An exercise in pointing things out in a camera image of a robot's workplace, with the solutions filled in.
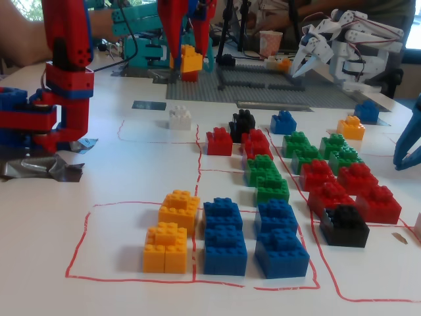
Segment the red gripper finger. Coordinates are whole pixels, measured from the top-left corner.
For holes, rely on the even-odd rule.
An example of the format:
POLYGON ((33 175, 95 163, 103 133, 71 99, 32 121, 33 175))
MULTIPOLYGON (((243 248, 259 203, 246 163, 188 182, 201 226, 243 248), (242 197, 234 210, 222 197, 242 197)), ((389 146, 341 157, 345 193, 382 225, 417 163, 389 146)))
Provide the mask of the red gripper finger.
POLYGON ((189 18, 195 36, 195 51, 206 57, 209 46, 210 22, 215 16, 217 0, 196 1, 195 9, 189 18))
POLYGON ((157 10, 168 40, 170 54, 174 60, 174 68, 179 70, 181 67, 180 36, 184 17, 184 1, 159 0, 157 1, 157 10))

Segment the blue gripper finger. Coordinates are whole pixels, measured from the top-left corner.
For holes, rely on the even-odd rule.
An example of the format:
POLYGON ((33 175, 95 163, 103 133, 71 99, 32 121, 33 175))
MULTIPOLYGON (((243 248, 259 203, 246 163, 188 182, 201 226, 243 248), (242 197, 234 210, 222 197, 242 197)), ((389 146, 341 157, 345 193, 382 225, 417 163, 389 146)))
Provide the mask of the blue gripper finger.
POLYGON ((420 96, 418 96, 412 109, 412 117, 395 146, 393 164, 396 170, 401 171, 410 168, 404 167, 404 159, 410 155, 408 150, 420 139, 420 133, 420 96))
POLYGON ((404 167, 413 167, 421 162, 421 149, 416 149, 413 153, 405 157, 404 167))

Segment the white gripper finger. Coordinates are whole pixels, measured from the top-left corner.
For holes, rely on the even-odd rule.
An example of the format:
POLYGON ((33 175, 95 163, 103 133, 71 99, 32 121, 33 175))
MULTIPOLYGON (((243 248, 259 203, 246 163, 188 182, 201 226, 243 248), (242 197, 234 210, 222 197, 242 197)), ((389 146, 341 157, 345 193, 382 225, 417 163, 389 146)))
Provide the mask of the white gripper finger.
POLYGON ((316 66, 318 66, 320 63, 322 63, 322 59, 320 58, 320 54, 312 54, 311 58, 307 61, 305 61, 305 63, 301 63, 301 66, 299 67, 299 70, 295 73, 295 77, 301 76, 304 73, 306 73, 307 71, 315 68, 316 66))
POLYGON ((292 75, 299 70, 299 67, 301 66, 302 61, 305 60, 306 55, 307 52, 305 50, 305 46, 300 45, 291 66, 292 75))

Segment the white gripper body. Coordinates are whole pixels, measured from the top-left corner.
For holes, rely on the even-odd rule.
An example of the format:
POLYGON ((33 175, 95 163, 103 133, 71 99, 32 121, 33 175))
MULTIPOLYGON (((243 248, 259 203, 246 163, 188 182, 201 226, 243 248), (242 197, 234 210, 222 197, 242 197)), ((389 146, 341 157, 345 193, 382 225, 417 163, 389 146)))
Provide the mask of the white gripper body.
POLYGON ((303 26, 303 37, 300 41, 301 59, 310 55, 322 63, 328 63, 334 55, 328 43, 332 38, 334 26, 335 23, 331 18, 325 18, 317 26, 312 24, 303 26))

